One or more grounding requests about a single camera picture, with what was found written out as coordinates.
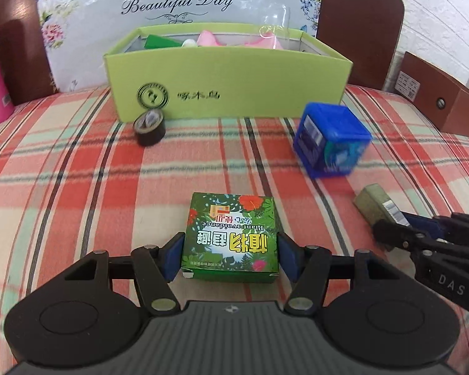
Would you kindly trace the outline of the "small olive metal box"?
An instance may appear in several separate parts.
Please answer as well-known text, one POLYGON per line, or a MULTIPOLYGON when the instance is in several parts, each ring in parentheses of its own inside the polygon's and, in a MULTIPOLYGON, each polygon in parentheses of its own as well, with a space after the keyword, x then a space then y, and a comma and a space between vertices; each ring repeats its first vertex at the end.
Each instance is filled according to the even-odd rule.
POLYGON ((379 184, 365 186, 354 198, 353 204, 371 227, 380 220, 410 225, 400 208, 379 184))

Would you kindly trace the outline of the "green floral printed box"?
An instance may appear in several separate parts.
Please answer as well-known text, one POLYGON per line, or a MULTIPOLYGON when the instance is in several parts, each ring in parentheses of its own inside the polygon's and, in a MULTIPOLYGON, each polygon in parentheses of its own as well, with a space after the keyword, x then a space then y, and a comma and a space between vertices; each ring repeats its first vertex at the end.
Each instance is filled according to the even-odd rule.
POLYGON ((274 282, 280 271, 274 199, 195 192, 181 271, 199 280, 274 282))

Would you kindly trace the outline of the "plain green small box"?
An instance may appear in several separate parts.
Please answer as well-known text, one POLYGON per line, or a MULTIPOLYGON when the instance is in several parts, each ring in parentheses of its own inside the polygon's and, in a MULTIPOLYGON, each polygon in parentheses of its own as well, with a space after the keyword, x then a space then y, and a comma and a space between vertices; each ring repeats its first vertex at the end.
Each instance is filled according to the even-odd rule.
POLYGON ((149 35, 145 39, 144 49, 160 49, 160 48, 180 48, 182 46, 181 42, 178 42, 169 37, 160 37, 157 35, 149 35))

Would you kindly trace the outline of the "white oval pad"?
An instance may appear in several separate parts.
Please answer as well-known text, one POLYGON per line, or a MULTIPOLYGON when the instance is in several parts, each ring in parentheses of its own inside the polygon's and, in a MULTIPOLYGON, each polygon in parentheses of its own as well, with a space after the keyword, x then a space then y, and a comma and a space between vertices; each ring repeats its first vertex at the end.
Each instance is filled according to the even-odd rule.
POLYGON ((190 48, 192 48, 192 47, 195 48, 195 47, 197 46, 197 42, 196 42, 196 40, 194 40, 194 39, 186 39, 186 40, 182 43, 182 46, 185 47, 185 48, 186 48, 186 47, 187 47, 187 48, 189 48, 189 47, 190 47, 190 48))

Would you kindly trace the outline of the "white pink glove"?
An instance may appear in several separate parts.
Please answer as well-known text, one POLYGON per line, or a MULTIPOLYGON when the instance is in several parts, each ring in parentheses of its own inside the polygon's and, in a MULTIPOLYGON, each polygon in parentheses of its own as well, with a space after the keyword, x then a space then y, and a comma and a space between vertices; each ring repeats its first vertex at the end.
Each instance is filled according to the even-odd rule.
POLYGON ((244 46, 248 48, 283 50, 278 38, 275 35, 270 35, 269 37, 260 37, 254 42, 245 43, 244 46))
POLYGON ((196 45, 198 47, 221 47, 222 43, 211 31, 204 30, 199 34, 196 45))

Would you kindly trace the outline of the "clear plastic cup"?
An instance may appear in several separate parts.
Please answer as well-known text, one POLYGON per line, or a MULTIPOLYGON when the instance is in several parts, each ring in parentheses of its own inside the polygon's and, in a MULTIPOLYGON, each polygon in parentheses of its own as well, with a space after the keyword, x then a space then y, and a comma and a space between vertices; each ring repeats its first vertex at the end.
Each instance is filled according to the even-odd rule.
POLYGON ((283 3, 274 2, 260 10, 259 13, 259 37, 275 35, 283 50, 290 43, 290 9, 283 3))

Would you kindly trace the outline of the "plaid bed sheet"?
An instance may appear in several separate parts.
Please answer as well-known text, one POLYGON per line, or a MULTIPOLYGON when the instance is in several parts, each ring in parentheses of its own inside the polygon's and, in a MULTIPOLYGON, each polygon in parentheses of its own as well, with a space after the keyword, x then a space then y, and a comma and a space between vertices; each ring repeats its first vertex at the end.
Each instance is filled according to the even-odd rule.
POLYGON ((143 148, 106 87, 19 106, 0 125, 0 374, 14 363, 3 321, 17 301, 87 252, 167 242, 196 192, 273 197, 294 240, 342 255, 375 249, 353 203, 366 185, 405 212, 469 213, 469 137, 394 94, 349 86, 342 102, 373 140, 350 175, 320 180, 293 151, 291 118, 169 121, 143 148))

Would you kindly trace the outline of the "blue gum container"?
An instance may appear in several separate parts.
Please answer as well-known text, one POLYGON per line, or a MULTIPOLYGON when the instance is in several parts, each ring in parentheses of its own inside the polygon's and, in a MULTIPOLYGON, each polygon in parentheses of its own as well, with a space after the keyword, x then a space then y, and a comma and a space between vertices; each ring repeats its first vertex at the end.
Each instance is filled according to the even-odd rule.
POLYGON ((304 109, 293 147, 312 179, 351 173, 372 135, 346 106, 310 102, 304 109))

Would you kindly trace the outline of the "black tape roll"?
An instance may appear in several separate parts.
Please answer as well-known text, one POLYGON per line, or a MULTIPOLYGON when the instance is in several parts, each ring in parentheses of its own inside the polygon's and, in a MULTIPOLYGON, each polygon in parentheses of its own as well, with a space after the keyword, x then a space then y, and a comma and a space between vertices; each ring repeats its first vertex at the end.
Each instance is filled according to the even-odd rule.
POLYGON ((143 113, 133 123, 133 130, 141 147, 152 147, 166 134, 163 112, 157 108, 143 113))

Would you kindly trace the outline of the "brown cardboard box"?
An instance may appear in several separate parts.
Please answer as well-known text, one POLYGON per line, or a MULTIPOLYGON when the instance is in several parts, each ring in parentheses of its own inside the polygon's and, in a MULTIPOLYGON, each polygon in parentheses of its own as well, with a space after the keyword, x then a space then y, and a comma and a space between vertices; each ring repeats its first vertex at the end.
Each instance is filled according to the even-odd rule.
POLYGON ((394 86, 441 132, 469 137, 469 88, 410 52, 394 86))

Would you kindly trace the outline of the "light green cardboard box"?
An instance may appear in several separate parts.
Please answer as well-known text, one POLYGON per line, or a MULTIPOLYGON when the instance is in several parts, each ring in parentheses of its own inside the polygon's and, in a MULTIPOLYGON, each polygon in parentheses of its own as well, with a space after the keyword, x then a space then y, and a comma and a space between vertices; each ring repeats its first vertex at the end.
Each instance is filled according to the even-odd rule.
POLYGON ((190 23, 140 27, 105 56, 118 118, 159 108, 173 118, 299 118, 309 102, 338 104, 352 62, 304 31, 284 50, 245 47, 258 26, 190 23), (149 35, 183 43, 211 31, 221 47, 144 49, 149 35))

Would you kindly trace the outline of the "dark brown headboard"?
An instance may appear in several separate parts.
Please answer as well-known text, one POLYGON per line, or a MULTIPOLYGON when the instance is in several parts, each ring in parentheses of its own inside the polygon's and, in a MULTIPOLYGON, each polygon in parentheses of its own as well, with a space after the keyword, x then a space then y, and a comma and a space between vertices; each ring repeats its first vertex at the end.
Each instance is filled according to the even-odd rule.
MULTIPOLYGON (((402 0, 323 0, 318 40, 351 59, 349 81, 384 87, 401 34, 402 0)), ((36 0, 0 0, 0 68, 14 104, 57 92, 36 0)))

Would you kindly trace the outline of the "floral Beautiful Day pillow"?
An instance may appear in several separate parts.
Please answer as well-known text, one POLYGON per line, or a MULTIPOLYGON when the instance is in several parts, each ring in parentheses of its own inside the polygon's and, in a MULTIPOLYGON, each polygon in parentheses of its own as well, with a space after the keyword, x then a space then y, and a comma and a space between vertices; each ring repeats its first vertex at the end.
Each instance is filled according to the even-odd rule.
POLYGON ((290 9, 289 27, 313 35, 322 0, 37 0, 40 29, 61 92, 107 82, 104 55, 134 29, 148 25, 233 22, 259 25, 271 3, 290 9))

